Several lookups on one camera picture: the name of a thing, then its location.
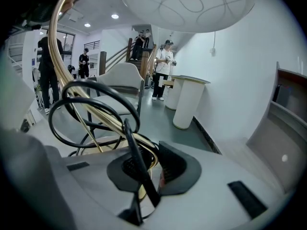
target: man in black clothing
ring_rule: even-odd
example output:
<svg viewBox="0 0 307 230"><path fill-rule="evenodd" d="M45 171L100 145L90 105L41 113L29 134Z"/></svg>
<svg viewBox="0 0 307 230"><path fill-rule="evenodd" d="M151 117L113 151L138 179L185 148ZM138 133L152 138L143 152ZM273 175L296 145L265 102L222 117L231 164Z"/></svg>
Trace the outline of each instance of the man in black clothing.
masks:
<svg viewBox="0 0 307 230"><path fill-rule="evenodd" d="M133 47L132 56L130 60L138 60L141 48L143 47L143 43L145 42L145 37L143 36L143 32L139 32L139 36L134 39L135 45Z"/></svg>
<svg viewBox="0 0 307 230"><path fill-rule="evenodd" d="M88 48L85 48L83 54L79 56L79 76L82 79L84 79L84 76L86 76L87 78L89 76L88 65L90 64L90 62L87 52Z"/></svg>
<svg viewBox="0 0 307 230"><path fill-rule="evenodd" d="M60 40L57 39L59 53L63 55L63 47ZM48 37L43 37L38 42L38 47L42 48L42 57L39 63L38 70L40 71L40 87L43 93L43 102L45 106L45 114L49 114L49 83L52 88L53 101L59 100L59 89L58 89L58 78L54 71L54 66L51 60L49 48L48 48Z"/></svg>

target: ceiling light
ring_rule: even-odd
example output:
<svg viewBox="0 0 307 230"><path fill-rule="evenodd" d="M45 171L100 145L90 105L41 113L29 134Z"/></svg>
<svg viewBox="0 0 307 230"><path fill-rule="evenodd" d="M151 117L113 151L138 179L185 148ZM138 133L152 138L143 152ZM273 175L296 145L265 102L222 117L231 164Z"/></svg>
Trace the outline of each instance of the ceiling light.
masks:
<svg viewBox="0 0 307 230"><path fill-rule="evenodd" d="M112 17L113 19L118 19L119 16L118 16L117 14L114 13L114 14L111 15L111 17Z"/></svg>

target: white chair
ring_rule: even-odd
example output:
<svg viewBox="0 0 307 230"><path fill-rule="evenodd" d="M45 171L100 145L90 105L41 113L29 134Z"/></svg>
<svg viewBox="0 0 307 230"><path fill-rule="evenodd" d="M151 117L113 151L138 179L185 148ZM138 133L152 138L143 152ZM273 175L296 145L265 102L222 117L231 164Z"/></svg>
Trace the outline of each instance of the white chair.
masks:
<svg viewBox="0 0 307 230"><path fill-rule="evenodd" d="M100 75L96 78L89 78L96 80L98 83L102 83L112 87L120 93L128 94L130 97L126 99L131 102L134 108L140 115L141 102L144 90L144 80L140 76L137 67L131 63L118 63L113 66L106 74ZM130 112L121 103L114 100L107 95L101 95L100 92L96 92L97 97L94 99L99 100L110 107L112 107L119 115L129 115Z"/></svg>

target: gold tube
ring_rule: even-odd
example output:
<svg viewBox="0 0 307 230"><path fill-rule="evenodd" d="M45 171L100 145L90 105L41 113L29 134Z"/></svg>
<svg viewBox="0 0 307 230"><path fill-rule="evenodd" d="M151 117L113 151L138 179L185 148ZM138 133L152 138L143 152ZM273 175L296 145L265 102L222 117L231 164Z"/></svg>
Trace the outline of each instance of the gold tube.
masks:
<svg viewBox="0 0 307 230"><path fill-rule="evenodd" d="M50 56L52 59L52 62L54 64L55 72L58 77L58 80L61 84L62 87L64 87L69 81L73 80L72 75L68 72L68 70L65 68L64 63L62 61L62 58L59 53L58 49L58 44L57 44L57 23L58 23L58 18L59 18L59 12L62 9L63 4L65 3L65 0L59 0L51 17L50 25L49 25L49 34L48 34L48 47L50 51ZM90 98L87 93L80 87L72 87L70 88L70 93L75 96L75 93L78 96L84 97L84 98ZM83 104L85 109L90 112L93 116L95 116L100 122L102 122L104 125L108 126L112 131L118 133L122 137L126 137L123 133L123 130L121 128L121 123L114 118L113 116L109 115L106 112L100 111L96 109L95 107L92 107L87 104ZM87 129L86 125L84 122L80 120L81 124L84 126L87 132L89 130ZM154 144L151 143L150 141L144 139L142 136L139 134L133 133L133 137L135 138L136 142L140 141L146 144L149 147L155 148ZM158 163L158 158L157 156L148 148L144 147L146 150L148 150L154 157L154 162L151 165L151 168L154 167Z"/></svg>

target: white round lamp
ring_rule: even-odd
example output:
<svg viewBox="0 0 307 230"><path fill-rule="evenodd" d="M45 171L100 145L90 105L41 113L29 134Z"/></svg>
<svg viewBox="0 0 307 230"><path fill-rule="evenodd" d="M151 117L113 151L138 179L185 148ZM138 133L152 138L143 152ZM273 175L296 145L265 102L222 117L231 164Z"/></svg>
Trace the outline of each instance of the white round lamp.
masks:
<svg viewBox="0 0 307 230"><path fill-rule="evenodd" d="M140 19L180 32L206 33L242 19L255 0L122 0Z"/></svg>

